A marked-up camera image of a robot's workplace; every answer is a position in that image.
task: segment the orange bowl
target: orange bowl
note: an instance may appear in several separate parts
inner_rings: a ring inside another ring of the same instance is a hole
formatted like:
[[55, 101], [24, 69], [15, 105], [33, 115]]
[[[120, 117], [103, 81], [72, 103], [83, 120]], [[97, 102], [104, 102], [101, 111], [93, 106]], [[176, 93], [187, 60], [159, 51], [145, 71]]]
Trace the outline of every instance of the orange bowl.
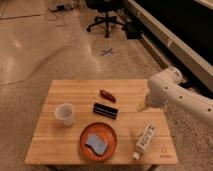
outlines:
[[[96, 155], [90, 147], [86, 146], [86, 141], [89, 137], [89, 134], [91, 133], [98, 135], [106, 144], [108, 144], [108, 147], [103, 156]], [[113, 130], [112, 127], [110, 127], [105, 123], [102, 122], [92, 123], [88, 125], [81, 133], [80, 137], [81, 151], [88, 159], [92, 161], [104, 161], [110, 158], [115, 151], [116, 145], [117, 145], [117, 136], [115, 134], [115, 131]]]

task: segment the ceramic cup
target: ceramic cup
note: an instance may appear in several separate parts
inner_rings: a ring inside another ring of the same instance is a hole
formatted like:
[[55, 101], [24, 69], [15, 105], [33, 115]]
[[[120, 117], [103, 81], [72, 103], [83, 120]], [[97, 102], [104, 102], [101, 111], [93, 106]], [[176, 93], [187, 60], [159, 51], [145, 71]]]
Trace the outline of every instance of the ceramic cup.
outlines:
[[74, 108], [69, 103], [60, 104], [55, 109], [55, 117], [65, 126], [71, 126], [75, 122]]

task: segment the office chair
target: office chair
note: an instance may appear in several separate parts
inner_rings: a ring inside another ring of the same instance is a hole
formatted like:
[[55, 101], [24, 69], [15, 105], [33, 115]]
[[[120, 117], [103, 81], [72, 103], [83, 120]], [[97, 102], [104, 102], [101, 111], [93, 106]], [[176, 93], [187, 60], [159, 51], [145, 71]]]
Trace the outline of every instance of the office chair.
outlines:
[[90, 32], [93, 26], [105, 23], [106, 31], [105, 38], [109, 38], [109, 23], [119, 24], [124, 26], [123, 23], [117, 21], [116, 16], [109, 16], [110, 11], [117, 11], [122, 8], [122, 0], [86, 0], [86, 4], [89, 8], [95, 9], [100, 13], [105, 13], [105, 17], [95, 17], [95, 22], [87, 27], [87, 31]]

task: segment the speckled floor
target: speckled floor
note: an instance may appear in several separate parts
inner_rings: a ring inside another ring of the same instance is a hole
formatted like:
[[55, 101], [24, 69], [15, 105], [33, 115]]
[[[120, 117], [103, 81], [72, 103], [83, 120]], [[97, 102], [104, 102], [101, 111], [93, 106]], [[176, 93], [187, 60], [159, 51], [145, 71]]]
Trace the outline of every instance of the speckled floor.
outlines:
[[[161, 71], [143, 45], [127, 40], [119, 26], [112, 26], [109, 39], [104, 38], [102, 26], [87, 33], [95, 11], [81, 7], [56, 17], [47, 12], [44, 2], [0, 2], [1, 171], [48, 170], [25, 165], [24, 158], [52, 80], [148, 78]], [[37, 16], [13, 18], [27, 15]], [[109, 49], [113, 53], [103, 54]], [[175, 106], [169, 106], [166, 116], [180, 162], [157, 170], [213, 170], [213, 131]], [[71, 168], [142, 170], [140, 166]]]

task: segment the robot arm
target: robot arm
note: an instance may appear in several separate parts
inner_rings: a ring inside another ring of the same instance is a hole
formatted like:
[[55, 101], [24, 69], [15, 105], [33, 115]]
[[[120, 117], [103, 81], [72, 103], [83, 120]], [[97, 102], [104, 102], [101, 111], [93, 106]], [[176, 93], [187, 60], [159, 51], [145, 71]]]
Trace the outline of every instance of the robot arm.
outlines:
[[213, 100], [180, 87], [181, 80], [181, 72], [174, 67], [150, 77], [146, 105], [163, 107], [170, 102], [213, 127]]

